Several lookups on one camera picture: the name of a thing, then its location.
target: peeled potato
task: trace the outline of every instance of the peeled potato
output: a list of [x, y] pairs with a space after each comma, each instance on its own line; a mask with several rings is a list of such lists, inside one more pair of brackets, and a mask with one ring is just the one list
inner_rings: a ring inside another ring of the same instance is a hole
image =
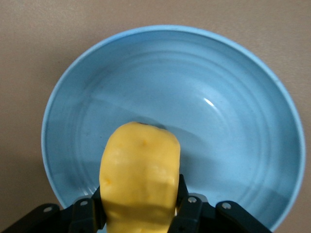
[[108, 233], [167, 233], [179, 159], [179, 142], [167, 130], [130, 122], [111, 135], [99, 177]]

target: bowl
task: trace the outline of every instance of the bowl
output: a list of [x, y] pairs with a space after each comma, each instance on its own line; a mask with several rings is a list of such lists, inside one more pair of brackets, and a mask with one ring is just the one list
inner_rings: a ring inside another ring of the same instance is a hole
[[42, 126], [44, 167], [63, 207], [96, 190], [107, 140], [129, 121], [176, 135], [188, 189], [211, 205], [235, 201], [272, 231], [293, 206], [305, 166], [298, 112], [280, 79], [237, 43], [156, 25], [77, 58]]

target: bolt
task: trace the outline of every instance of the bolt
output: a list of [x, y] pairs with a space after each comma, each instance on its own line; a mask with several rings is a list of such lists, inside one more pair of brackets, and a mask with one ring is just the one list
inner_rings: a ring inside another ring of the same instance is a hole
[[51, 210], [52, 210], [52, 207], [49, 206], [49, 207], [45, 208], [45, 209], [43, 210], [43, 212], [46, 213], [46, 212], [49, 212], [49, 211], [51, 211]]
[[82, 201], [82, 202], [80, 203], [80, 205], [81, 205], [81, 206], [87, 205], [87, 200]]
[[196, 198], [195, 198], [195, 197], [189, 197], [189, 198], [188, 198], [188, 201], [189, 201], [190, 203], [196, 203]]
[[228, 203], [228, 202], [224, 202], [222, 204], [222, 207], [225, 209], [225, 210], [230, 210], [231, 209], [231, 205]]

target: beige surface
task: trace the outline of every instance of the beige surface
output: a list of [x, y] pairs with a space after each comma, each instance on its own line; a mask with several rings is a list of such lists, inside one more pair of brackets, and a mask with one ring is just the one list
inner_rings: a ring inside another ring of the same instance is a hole
[[[300, 113], [311, 155], [311, 1], [0, 1], [0, 231], [55, 202], [42, 164], [41, 122], [65, 69], [93, 44], [152, 24], [222, 34], [259, 56], [283, 81]], [[278, 233], [311, 229], [311, 160]]]

